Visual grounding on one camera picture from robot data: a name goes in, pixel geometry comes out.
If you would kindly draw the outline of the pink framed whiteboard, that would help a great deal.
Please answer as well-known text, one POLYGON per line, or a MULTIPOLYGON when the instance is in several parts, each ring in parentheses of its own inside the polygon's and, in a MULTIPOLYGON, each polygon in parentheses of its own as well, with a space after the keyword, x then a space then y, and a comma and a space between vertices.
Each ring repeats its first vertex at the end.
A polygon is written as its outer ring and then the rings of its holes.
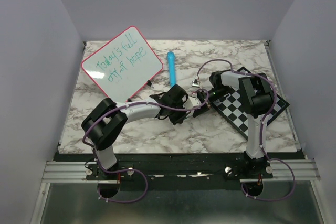
POLYGON ((125 102, 163 69, 163 63, 130 26, 83 60, 81 68, 107 97, 125 102))

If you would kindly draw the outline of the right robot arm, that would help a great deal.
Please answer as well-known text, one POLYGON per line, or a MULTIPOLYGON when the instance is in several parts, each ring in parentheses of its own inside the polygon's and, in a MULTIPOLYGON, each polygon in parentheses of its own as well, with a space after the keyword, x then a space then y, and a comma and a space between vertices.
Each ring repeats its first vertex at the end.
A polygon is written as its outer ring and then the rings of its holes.
POLYGON ((265 148, 265 134, 269 114, 276 105, 276 89, 264 73, 242 73, 238 71, 213 72, 209 78, 213 88, 207 93, 197 91, 196 97, 208 103, 226 95, 230 88, 240 93, 242 110, 248 122, 247 146, 244 151, 242 173, 249 178, 255 177, 266 168, 269 157, 265 148))

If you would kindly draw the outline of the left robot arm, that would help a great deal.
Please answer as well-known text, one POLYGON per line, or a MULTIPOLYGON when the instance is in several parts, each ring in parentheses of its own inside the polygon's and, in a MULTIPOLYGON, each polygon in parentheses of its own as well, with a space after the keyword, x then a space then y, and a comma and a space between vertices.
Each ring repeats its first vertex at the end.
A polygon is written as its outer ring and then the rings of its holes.
POLYGON ((126 124, 142 119, 169 119, 174 125, 181 124, 189 117, 204 113, 208 100, 207 90, 198 89, 188 95, 177 84, 167 92, 142 101, 117 103, 105 98, 83 120, 82 141, 92 148, 99 164, 98 173, 104 179, 112 179, 117 171, 113 144, 126 124))

